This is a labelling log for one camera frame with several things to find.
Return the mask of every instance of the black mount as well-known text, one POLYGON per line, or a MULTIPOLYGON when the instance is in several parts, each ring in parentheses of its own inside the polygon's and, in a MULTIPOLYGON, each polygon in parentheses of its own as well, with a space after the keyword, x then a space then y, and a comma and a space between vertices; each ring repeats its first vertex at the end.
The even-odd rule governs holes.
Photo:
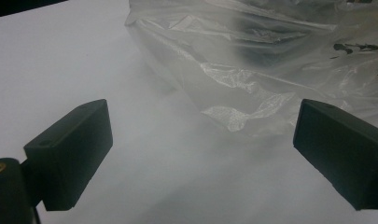
POLYGON ((0 159, 0 223, 40 223, 35 207, 69 210, 113 145, 106 100, 80 105, 24 149, 27 160, 0 159))

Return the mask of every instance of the white surface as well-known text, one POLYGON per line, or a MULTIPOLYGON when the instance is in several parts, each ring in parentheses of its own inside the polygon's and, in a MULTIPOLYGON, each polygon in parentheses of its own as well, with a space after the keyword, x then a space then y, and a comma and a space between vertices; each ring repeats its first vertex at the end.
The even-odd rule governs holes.
POLYGON ((123 23, 128 1, 77 0, 0 18, 0 158, 105 98, 114 146, 67 212, 43 223, 378 223, 291 145, 225 133, 154 76, 123 23))

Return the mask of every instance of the black clamp jaw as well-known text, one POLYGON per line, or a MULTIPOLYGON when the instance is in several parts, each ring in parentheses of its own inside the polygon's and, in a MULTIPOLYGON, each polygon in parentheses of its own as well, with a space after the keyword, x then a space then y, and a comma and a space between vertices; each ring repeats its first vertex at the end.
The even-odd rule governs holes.
POLYGON ((69 210, 113 145, 106 100, 78 106, 25 147, 0 159, 0 224, 40 223, 35 207, 69 210))
POLYGON ((378 209, 378 128, 305 99, 293 144, 356 210, 378 209))

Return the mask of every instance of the black rubber block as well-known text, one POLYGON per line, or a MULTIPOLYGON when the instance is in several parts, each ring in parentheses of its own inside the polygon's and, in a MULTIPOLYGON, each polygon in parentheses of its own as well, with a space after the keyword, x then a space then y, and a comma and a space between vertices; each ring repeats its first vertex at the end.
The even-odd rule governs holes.
POLYGON ((303 100, 293 144, 356 210, 378 209, 378 128, 303 100))
POLYGON ((28 143, 24 149, 39 172, 46 209, 75 206, 112 145, 106 100, 75 108, 28 143))

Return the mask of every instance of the clear plastic bag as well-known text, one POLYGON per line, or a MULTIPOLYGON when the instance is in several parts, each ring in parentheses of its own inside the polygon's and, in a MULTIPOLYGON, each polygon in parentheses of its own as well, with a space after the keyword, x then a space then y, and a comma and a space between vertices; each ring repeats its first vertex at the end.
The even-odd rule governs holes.
POLYGON ((130 6, 126 26, 152 69, 231 132, 291 133, 303 98, 378 118, 378 1, 130 6))

